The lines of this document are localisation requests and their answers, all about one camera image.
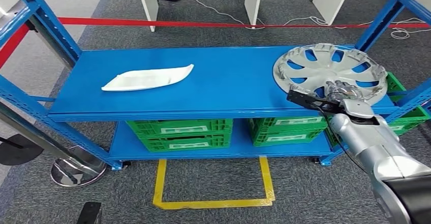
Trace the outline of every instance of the shelf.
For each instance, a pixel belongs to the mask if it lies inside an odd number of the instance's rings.
[[[84,51],[48,116],[55,121],[252,118],[313,116],[286,100],[272,77],[276,59],[294,46],[154,48]],[[183,81],[127,92],[100,88],[131,70],[195,64]],[[389,114],[388,97],[374,107]]]
[[[125,122],[119,122],[110,149],[110,159],[197,159],[242,158],[266,156],[322,156],[330,155],[328,141],[322,132],[315,140],[304,144],[254,147],[249,136],[247,120],[236,119],[233,125],[231,145],[223,149],[149,152]]]

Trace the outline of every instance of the red barrier rope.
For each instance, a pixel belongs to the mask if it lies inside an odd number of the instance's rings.
[[[6,63],[8,58],[12,55],[12,53],[19,45],[19,43],[22,41],[22,39],[24,39],[28,31],[29,31],[28,26],[24,24],[3,45],[3,47],[0,49],[0,68],[3,67],[3,65]]]
[[[105,26],[165,26],[165,27],[347,27],[347,28],[366,28],[369,24],[341,24],[331,26],[308,25],[308,24],[288,24],[288,25],[249,25],[235,23],[210,23],[210,22],[182,22],[182,21],[145,21],[133,19],[109,19],[109,18],[81,18],[81,17],[59,17],[65,25],[105,25]],[[400,23],[391,24],[391,27],[399,28],[429,28],[426,23]],[[6,63],[13,51],[24,39],[29,31],[27,25],[21,26],[0,49],[0,68]]]
[[[210,23],[210,22],[182,22],[182,21],[145,21],[133,19],[109,19],[109,18],[83,18],[83,17],[59,17],[65,25],[105,25],[105,26],[164,26],[164,27],[347,27],[347,28],[367,28],[370,25],[360,24],[340,24],[331,26],[321,26],[315,24],[288,24],[288,25],[249,25],[236,23]],[[391,24],[389,27],[399,28],[429,28],[426,23],[400,23]]]

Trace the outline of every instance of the yellow tape marking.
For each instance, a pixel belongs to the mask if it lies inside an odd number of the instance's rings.
[[[275,200],[275,194],[272,186],[268,159],[266,156],[260,156],[259,162],[266,199],[162,202],[163,186],[165,185],[166,175],[166,159],[160,159],[152,203],[164,210],[271,206],[272,202]]]
[[[271,172],[269,170],[268,158],[266,156],[259,157],[260,171],[262,172],[263,187],[265,188],[266,198],[275,200],[274,187],[272,186]]]

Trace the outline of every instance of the crate label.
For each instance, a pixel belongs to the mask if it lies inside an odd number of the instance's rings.
[[[303,135],[293,135],[293,136],[269,137],[266,141],[274,142],[274,141],[287,141],[287,140],[297,140],[297,139],[306,139],[306,138],[307,138],[307,134],[303,134]]]
[[[298,119],[286,119],[286,120],[277,120],[275,125],[287,125],[287,124],[303,124],[303,123],[317,123],[321,122],[322,117],[310,117],[310,118],[298,118]]]
[[[398,130],[402,130],[404,128],[404,125],[401,126],[389,126],[392,130],[394,131],[398,131]]]
[[[195,144],[170,144],[170,149],[185,149],[185,148],[197,148],[197,147],[208,147],[208,142],[195,143]]]
[[[171,127],[169,129],[160,129],[162,134],[178,134],[178,133],[193,133],[208,131],[207,126],[186,126],[186,127]]]

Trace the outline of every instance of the green plastic crate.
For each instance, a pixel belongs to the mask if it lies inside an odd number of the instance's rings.
[[[266,132],[325,129],[327,123],[322,116],[253,118],[255,127]]]
[[[332,148],[338,144],[335,135],[329,129],[325,129],[325,135]]]
[[[311,142],[323,129],[268,132],[254,125],[253,119],[248,119],[249,129],[254,146],[271,146],[280,144],[297,144]]]
[[[393,73],[388,73],[386,81],[388,83],[388,92],[406,91],[406,88],[404,88],[404,86],[398,81]],[[390,98],[396,103],[402,97],[402,95],[396,95],[391,96]],[[404,116],[391,122],[389,126],[395,131],[397,135],[402,135],[408,130],[429,120],[430,118],[430,115],[428,115],[428,113],[421,106],[419,106]]]
[[[231,133],[200,136],[176,136],[147,139],[137,135],[145,147],[151,152],[216,149],[229,147]]]
[[[146,138],[222,134],[232,132],[232,123],[233,119],[127,121],[136,134]]]

